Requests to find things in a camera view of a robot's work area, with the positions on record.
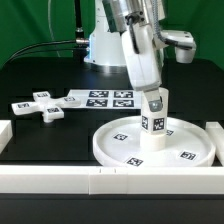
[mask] white cross-shaped block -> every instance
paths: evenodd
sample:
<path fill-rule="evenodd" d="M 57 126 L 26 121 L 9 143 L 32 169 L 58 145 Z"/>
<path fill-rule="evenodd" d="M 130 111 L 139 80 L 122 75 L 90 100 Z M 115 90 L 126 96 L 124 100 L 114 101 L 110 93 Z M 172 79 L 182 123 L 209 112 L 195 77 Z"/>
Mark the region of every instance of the white cross-shaped block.
<path fill-rule="evenodd" d="M 73 108 L 81 105 L 77 97 L 62 97 L 52 99 L 49 92 L 33 93 L 35 102 L 23 102 L 12 104 L 12 109 L 16 115 L 30 114 L 37 111 L 43 112 L 44 122 L 50 123 L 55 119 L 64 118 L 61 108 Z"/>

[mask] green backdrop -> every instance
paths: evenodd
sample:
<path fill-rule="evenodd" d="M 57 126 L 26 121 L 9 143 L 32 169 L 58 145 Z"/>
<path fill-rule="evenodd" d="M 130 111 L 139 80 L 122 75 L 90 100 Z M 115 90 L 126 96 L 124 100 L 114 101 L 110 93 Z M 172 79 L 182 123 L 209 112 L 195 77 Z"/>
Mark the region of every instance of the green backdrop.
<path fill-rule="evenodd" d="M 214 61 L 224 69 L 224 1 L 164 0 L 167 18 L 164 29 L 190 31 L 197 42 L 197 58 Z M 86 37 L 94 29 L 94 0 L 81 0 Z M 73 0 L 52 0 L 52 28 L 56 40 L 75 38 Z M 15 51 L 51 41 L 48 27 L 48 0 L 0 0 L 0 65 Z M 38 56 L 57 56 L 41 53 Z M 72 56 L 63 52 L 61 56 Z M 167 49 L 167 57 L 174 57 Z"/>

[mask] white circular plate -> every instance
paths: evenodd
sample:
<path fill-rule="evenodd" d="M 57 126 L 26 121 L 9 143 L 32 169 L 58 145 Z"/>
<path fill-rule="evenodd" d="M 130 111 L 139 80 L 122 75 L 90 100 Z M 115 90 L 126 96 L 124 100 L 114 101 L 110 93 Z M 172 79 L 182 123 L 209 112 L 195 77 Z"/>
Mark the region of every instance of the white circular plate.
<path fill-rule="evenodd" d="M 191 123 L 167 118 L 166 148 L 140 148 L 141 116 L 114 120 L 93 137 L 93 152 L 103 166 L 192 167 L 211 166 L 215 146 L 207 133 Z"/>

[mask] marker sticker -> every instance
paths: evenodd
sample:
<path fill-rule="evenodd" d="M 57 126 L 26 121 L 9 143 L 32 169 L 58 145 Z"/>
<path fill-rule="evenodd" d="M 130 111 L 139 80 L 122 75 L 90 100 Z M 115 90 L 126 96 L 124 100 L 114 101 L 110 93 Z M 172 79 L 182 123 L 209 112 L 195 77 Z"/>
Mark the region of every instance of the marker sticker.
<path fill-rule="evenodd" d="M 137 158 L 131 158 L 127 161 L 127 164 L 132 165 L 132 166 L 140 166 L 144 161 L 137 159 Z"/>
<path fill-rule="evenodd" d="M 47 93 L 38 93 L 37 96 L 40 98 L 49 97 L 49 95 Z"/>
<path fill-rule="evenodd" d="M 119 141 L 124 141 L 125 139 L 128 138 L 128 136 L 124 135 L 124 134 L 117 134 L 113 138 L 116 139 L 116 140 L 119 140 Z"/>
<path fill-rule="evenodd" d="M 194 154 L 191 152 L 186 152 L 186 151 L 184 151 L 180 154 L 181 158 L 191 160 L 191 161 L 195 160 L 197 156 L 198 156 L 197 154 Z"/>
<path fill-rule="evenodd" d="M 74 102 L 75 101 L 75 98 L 74 97 L 65 97 L 64 100 L 66 102 Z"/>
<path fill-rule="evenodd" d="M 134 100 L 114 100 L 113 107 L 119 107 L 119 108 L 134 107 Z"/>
<path fill-rule="evenodd" d="M 159 118 L 154 120 L 153 124 L 153 131 L 160 131 L 164 130 L 165 128 L 165 119 L 164 118 Z"/>
<path fill-rule="evenodd" d="M 174 133 L 174 131 L 171 131 L 171 130 L 166 131 L 166 135 L 168 135 L 168 136 L 171 136 L 173 133 Z"/>
<path fill-rule="evenodd" d="M 59 109 L 58 108 L 50 108 L 50 109 L 47 109 L 47 111 L 48 111 L 48 113 L 53 114 L 53 113 L 59 112 Z"/>
<path fill-rule="evenodd" d="M 18 106 L 19 109 L 30 107 L 30 105 L 28 103 L 20 103 L 17 106 Z"/>
<path fill-rule="evenodd" d="M 90 91 L 89 97 L 94 98 L 107 98 L 109 96 L 109 91 Z"/>
<path fill-rule="evenodd" d="M 149 129 L 149 119 L 147 117 L 142 116 L 142 127 L 146 130 Z"/>
<path fill-rule="evenodd" d="M 115 91 L 114 98 L 133 98 L 133 92 L 131 91 Z"/>
<path fill-rule="evenodd" d="M 107 107 L 108 100 L 88 100 L 87 107 Z"/>

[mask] black cable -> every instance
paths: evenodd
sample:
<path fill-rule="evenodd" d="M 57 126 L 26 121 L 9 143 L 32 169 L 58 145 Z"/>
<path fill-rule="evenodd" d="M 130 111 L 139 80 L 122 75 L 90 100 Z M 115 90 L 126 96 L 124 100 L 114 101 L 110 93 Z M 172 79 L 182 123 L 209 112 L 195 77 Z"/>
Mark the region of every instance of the black cable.
<path fill-rule="evenodd" d="M 81 5 L 80 0 L 75 1 L 76 27 L 82 27 Z"/>
<path fill-rule="evenodd" d="M 10 57 L 2 66 L 4 68 L 8 63 L 12 62 L 14 59 L 18 57 L 22 57 L 27 54 L 35 54 L 35 53 L 45 53 L 45 52 L 53 52 L 53 51 L 73 51 L 73 50 L 86 50 L 86 48 L 80 48 L 80 47 L 73 47 L 73 48 L 62 48 L 62 49 L 51 49 L 51 50 L 38 50 L 38 51 L 29 51 L 25 53 L 17 54 L 13 57 Z"/>
<path fill-rule="evenodd" d="M 21 50 L 15 52 L 10 58 L 16 56 L 17 54 L 23 53 L 25 51 L 37 48 L 37 47 L 44 47 L 44 46 L 52 46 L 52 45 L 63 45 L 63 44 L 75 44 L 75 40 L 63 40 L 63 41 L 51 41 L 46 43 L 34 44 L 28 47 L 22 48 Z"/>
<path fill-rule="evenodd" d="M 75 2 L 75 23 L 76 23 L 76 38 L 83 38 L 84 31 L 82 28 L 82 14 L 80 0 L 74 0 Z"/>
<path fill-rule="evenodd" d="M 156 31 L 157 38 L 159 40 L 161 40 L 163 43 L 167 45 L 178 47 L 183 50 L 193 49 L 193 45 L 191 43 L 179 42 L 179 41 L 171 40 L 168 38 L 164 38 L 161 34 L 160 26 L 159 26 L 159 12 L 158 12 L 157 0 L 152 0 L 152 9 L 153 9 L 153 17 L 154 17 L 154 29 Z"/>

